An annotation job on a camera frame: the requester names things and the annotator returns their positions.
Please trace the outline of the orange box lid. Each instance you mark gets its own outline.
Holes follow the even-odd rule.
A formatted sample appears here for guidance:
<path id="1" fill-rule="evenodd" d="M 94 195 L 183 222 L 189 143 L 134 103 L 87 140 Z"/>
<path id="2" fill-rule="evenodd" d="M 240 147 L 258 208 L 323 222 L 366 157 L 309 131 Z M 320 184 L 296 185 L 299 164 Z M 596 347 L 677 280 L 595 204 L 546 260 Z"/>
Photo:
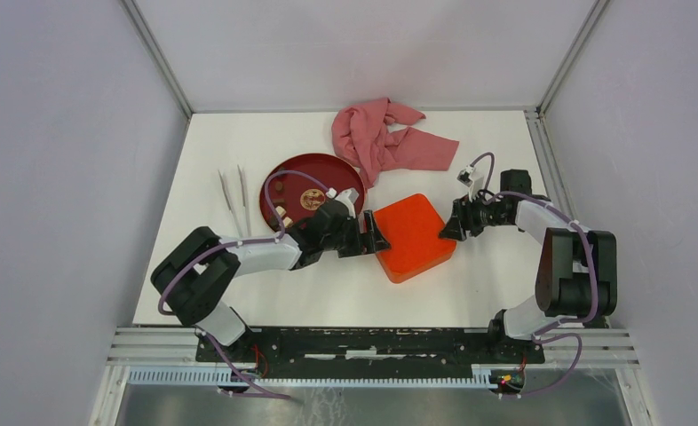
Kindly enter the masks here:
<path id="1" fill-rule="evenodd" d="M 428 198 L 415 193 L 374 213 L 377 225 L 396 252 L 440 253 L 456 242 L 439 238 L 444 222 Z"/>

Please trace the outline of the round dark red plate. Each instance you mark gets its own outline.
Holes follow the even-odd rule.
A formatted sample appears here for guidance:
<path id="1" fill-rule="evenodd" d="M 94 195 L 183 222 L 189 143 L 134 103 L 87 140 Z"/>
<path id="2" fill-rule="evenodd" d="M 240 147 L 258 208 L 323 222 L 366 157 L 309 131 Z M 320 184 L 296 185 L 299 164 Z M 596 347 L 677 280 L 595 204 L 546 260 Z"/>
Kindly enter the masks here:
<path id="1" fill-rule="evenodd" d="M 360 213 L 365 203 L 366 188 L 357 170 L 349 163 L 329 154 L 301 154 L 289 158 L 274 169 L 286 171 L 275 177 L 269 185 L 263 185 L 259 195 L 261 216 L 274 231 L 279 229 L 272 208 L 268 206 L 269 195 L 276 208 L 285 211 L 286 223 L 310 217 L 325 202 L 325 190 L 337 192 L 353 188 L 359 193 L 354 202 L 355 211 Z"/>

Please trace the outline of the orange chocolate box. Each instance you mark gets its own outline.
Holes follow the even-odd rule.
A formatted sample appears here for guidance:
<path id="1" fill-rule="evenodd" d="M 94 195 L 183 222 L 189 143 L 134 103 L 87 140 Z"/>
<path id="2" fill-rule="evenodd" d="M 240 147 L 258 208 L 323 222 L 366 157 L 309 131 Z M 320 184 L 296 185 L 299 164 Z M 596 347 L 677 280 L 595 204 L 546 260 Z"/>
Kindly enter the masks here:
<path id="1" fill-rule="evenodd" d="M 396 252 L 387 250 L 377 255 L 377 260 L 391 283 L 400 284 L 433 267 L 447 262 L 454 251 L 440 253 Z"/>

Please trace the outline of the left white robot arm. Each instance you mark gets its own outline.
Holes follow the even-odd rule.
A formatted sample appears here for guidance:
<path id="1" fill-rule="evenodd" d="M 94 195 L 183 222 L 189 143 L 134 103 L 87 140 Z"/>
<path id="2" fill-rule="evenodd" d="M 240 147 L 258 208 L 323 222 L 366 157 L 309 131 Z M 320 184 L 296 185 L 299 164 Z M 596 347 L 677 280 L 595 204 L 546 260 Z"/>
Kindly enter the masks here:
<path id="1" fill-rule="evenodd" d="M 219 352 L 236 362 L 250 354 L 251 338 L 245 321 L 223 300 L 234 279 L 303 269 L 327 251 L 345 258 L 390 247 L 372 211 L 358 217 L 349 202 L 330 200 L 272 236 L 225 239 L 200 226 L 156 266 L 150 281 L 160 295 L 157 309 L 162 315 L 214 338 Z"/>

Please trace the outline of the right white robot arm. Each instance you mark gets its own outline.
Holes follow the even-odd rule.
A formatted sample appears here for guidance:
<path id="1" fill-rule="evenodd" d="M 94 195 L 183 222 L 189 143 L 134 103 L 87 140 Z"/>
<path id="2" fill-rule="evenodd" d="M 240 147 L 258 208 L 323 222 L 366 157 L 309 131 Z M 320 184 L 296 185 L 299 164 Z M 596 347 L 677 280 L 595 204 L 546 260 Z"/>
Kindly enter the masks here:
<path id="1" fill-rule="evenodd" d="M 486 228 L 512 225 L 541 245 L 534 291 L 523 303 L 500 311 L 489 323 L 488 356 L 507 362 L 532 340 L 564 324 L 585 324 L 611 315 L 617 306 L 617 240 L 592 230 L 532 192 L 525 170 L 501 174 L 498 193 L 480 189 L 454 200 L 440 230 L 445 240 L 465 241 Z"/>

